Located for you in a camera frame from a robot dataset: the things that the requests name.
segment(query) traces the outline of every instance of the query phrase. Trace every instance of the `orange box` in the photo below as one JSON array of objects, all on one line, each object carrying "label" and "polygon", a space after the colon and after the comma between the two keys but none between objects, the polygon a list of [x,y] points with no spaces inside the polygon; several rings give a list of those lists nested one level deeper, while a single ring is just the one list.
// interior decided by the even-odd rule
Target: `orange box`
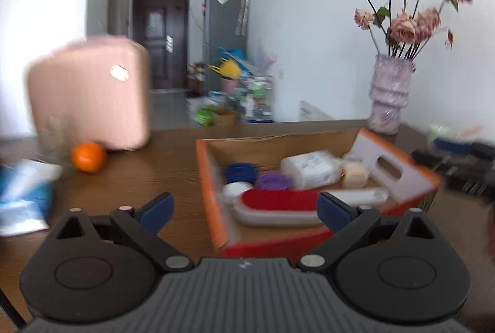
[{"label": "orange box", "polygon": [[[384,186],[390,191],[386,204],[377,207],[387,215],[401,215],[440,187],[439,177],[418,167],[413,160],[366,129],[289,134],[265,138],[203,139],[196,141],[201,187],[211,239],[223,257],[287,257],[296,261],[332,233],[325,226],[297,228],[249,227],[239,223],[221,200],[224,167],[251,163],[260,173],[276,170],[286,157],[328,150],[341,157],[352,151],[370,171],[367,187]],[[321,188],[340,189],[340,182]]]}]

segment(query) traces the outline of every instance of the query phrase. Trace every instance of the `refrigerator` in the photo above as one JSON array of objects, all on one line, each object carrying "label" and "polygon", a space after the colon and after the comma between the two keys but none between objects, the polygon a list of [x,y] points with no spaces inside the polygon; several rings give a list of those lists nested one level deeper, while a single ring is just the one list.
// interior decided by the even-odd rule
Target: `refrigerator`
[{"label": "refrigerator", "polygon": [[[236,35],[241,3],[242,0],[228,0],[222,5],[218,0],[205,0],[203,61],[206,65],[217,65],[214,60],[221,55],[216,49],[218,46],[237,48],[246,53],[247,36]],[[206,67],[205,93],[221,90],[221,86],[220,75]]]}]

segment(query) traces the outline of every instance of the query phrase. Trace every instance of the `suitcase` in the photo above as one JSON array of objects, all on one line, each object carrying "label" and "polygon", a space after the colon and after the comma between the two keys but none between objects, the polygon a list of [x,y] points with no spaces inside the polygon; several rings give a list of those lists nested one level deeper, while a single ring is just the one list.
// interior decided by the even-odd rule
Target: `suitcase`
[{"label": "suitcase", "polygon": [[89,140],[135,150],[149,140],[148,52],[128,38],[95,37],[55,51],[30,68],[27,86],[41,146],[54,125],[69,147]]}]

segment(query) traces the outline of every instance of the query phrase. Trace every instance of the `pink vase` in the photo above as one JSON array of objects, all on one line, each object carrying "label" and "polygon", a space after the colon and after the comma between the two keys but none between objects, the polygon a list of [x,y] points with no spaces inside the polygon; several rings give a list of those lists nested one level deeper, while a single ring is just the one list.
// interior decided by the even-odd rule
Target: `pink vase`
[{"label": "pink vase", "polygon": [[239,81],[237,79],[222,78],[222,91],[226,92],[229,96],[236,94]]},{"label": "pink vase", "polygon": [[414,63],[403,58],[377,55],[369,97],[373,109],[368,128],[378,134],[395,135],[400,126],[400,109],[408,105]]}]

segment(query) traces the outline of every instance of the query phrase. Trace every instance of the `doorway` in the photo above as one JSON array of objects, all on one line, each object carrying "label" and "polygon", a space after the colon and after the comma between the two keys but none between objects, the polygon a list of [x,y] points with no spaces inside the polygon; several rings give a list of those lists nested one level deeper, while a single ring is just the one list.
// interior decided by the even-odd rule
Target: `doorway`
[{"label": "doorway", "polygon": [[133,37],[148,52],[152,89],[184,89],[189,0],[133,0]]},{"label": "doorway", "polygon": [[112,36],[118,36],[123,32],[121,24],[123,16],[123,0],[108,0],[108,18],[106,20],[106,32]]}]

